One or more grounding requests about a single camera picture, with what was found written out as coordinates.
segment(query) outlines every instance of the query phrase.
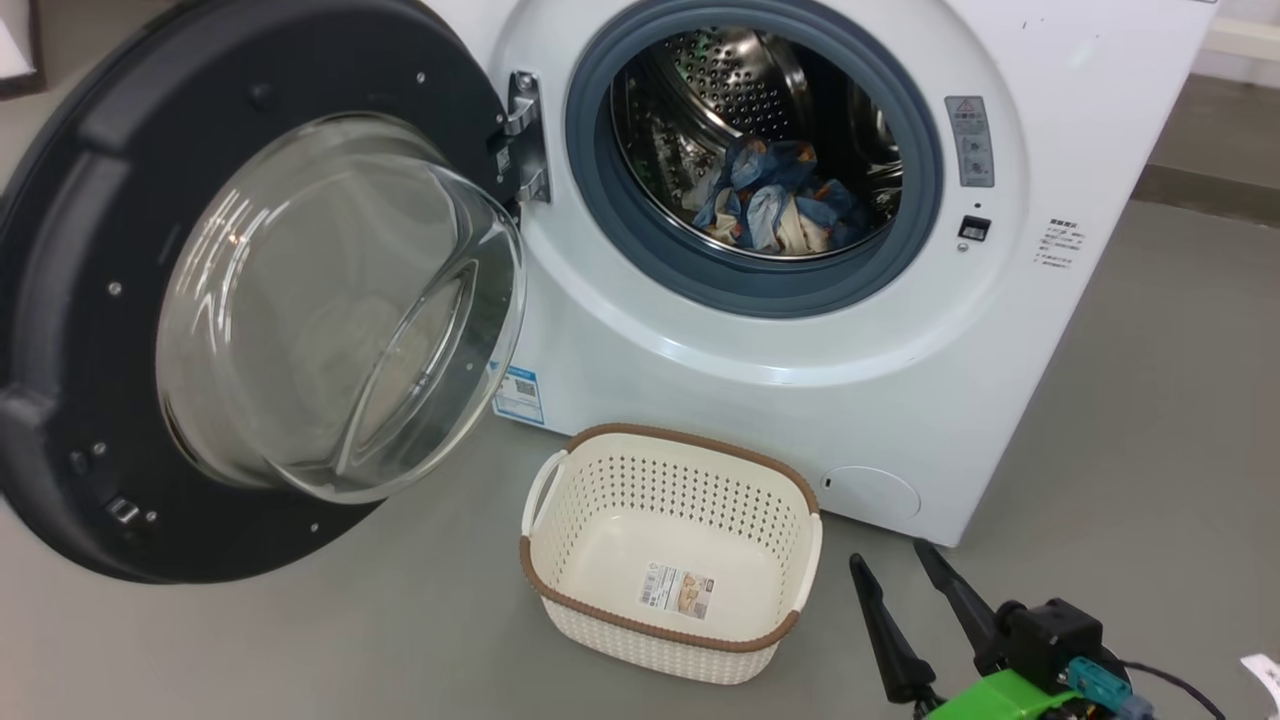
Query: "green plastic piece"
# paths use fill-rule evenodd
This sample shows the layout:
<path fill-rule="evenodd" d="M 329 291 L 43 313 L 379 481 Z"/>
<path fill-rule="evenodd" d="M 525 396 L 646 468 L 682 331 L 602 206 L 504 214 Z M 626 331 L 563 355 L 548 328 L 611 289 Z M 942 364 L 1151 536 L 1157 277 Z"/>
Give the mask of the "green plastic piece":
<path fill-rule="evenodd" d="M 1080 697 L 1047 696 L 1012 670 L 988 675 L 929 714 L 929 720 L 1034 720 L 1046 710 Z"/>

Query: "laundry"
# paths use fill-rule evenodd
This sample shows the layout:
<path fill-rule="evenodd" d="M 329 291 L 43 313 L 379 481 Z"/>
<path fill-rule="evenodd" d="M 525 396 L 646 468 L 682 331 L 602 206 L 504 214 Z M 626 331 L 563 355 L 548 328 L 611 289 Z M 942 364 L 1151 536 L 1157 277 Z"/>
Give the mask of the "laundry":
<path fill-rule="evenodd" d="M 817 167 L 808 142 L 741 136 L 694 225 L 717 242 L 771 255 L 849 247 L 868 232 L 867 209 L 840 181 L 815 178 Z"/>

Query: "brown basket rim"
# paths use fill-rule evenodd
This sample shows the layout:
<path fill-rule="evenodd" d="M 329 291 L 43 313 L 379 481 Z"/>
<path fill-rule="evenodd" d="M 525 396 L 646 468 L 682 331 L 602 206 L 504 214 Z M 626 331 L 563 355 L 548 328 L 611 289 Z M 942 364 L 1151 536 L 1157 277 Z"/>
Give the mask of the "brown basket rim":
<path fill-rule="evenodd" d="M 805 498 L 805 505 L 809 507 L 809 514 L 814 515 L 818 512 L 818 498 L 814 496 L 813 488 L 809 487 L 809 483 L 805 482 L 805 479 L 800 477 L 799 473 L 796 473 L 788 465 L 778 460 L 774 460 L 767 455 L 760 455 L 759 452 L 737 447 L 727 442 L 721 442 L 687 433 L 680 433 L 676 430 L 667 430 L 663 428 L 653 428 L 649 425 L 609 423 L 605 425 L 596 425 L 594 428 L 588 428 L 581 433 L 573 436 L 564 446 L 564 450 L 568 452 L 573 452 L 573 450 L 581 446 L 584 442 L 605 434 L 632 434 L 632 436 L 658 438 L 658 439 L 669 439 L 673 442 L 680 442 L 684 445 L 691 445 L 695 447 L 701 447 L 704 450 L 721 452 L 723 455 L 740 457 L 749 462 L 755 462 L 756 465 L 763 465 L 765 468 L 769 468 L 771 470 L 781 473 L 792 483 L 795 483 L 796 487 L 800 488 L 800 493 Z M 718 650 L 722 652 L 737 652 L 737 653 L 759 652 L 781 642 L 782 638 L 786 637 L 792 628 L 795 628 L 796 621 L 800 619 L 800 612 L 792 610 L 791 612 L 787 614 L 786 618 L 782 619 L 782 623 L 780 623 L 777 628 L 774 628 L 765 635 L 760 635 L 759 638 L 750 641 L 721 641 L 716 638 L 708 638 L 705 635 L 696 635 L 694 633 L 680 633 L 676 630 L 659 628 L 658 625 L 652 625 L 649 623 L 641 623 L 639 620 L 623 618 L 622 615 L 618 615 L 616 612 L 600 610 L 594 605 L 588 605 L 580 600 L 572 598 L 557 589 L 553 589 L 550 585 L 544 583 L 543 579 L 538 577 L 538 571 L 534 570 L 532 541 L 527 536 L 520 537 L 520 565 L 524 569 L 525 577 L 529 579 L 530 584 L 532 584 L 534 589 L 538 591 L 538 594 L 543 596 L 544 598 L 557 605 L 563 605 L 570 610 L 581 612 L 582 615 L 594 618 L 596 620 L 602 620 L 611 625 L 617 625 L 620 628 L 634 630 L 636 633 L 641 633 L 649 637 L 677 642 L 681 644 L 689 644 L 694 647 L 704 647 L 708 650 Z"/>

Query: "laundry basket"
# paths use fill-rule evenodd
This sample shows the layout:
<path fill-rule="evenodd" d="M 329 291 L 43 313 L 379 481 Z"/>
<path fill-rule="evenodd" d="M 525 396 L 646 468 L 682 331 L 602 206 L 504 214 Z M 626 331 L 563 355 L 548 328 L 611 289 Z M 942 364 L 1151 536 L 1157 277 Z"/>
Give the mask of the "laundry basket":
<path fill-rule="evenodd" d="M 817 500 L 795 470 L 639 425 L 585 430 L 553 455 L 521 529 L 525 574 L 562 633 L 719 684 L 768 665 L 822 548 Z"/>

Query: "front-loading washing machine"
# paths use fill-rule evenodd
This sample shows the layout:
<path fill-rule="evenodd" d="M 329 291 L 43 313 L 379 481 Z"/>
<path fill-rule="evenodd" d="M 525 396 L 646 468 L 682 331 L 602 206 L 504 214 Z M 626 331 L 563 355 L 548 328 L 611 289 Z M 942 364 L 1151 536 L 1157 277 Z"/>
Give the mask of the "front-loading washing machine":
<path fill-rule="evenodd" d="M 92 570 L 242 578 L 492 401 L 741 443 L 954 544 L 1213 9 L 180 4 L 9 182 L 4 495 Z M 722 184 L 751 143 L 804 155 L 783 205 L 837 183 L 851 214 L 783 250 L 717 236 L 699 214 L 751 202 Z"/>

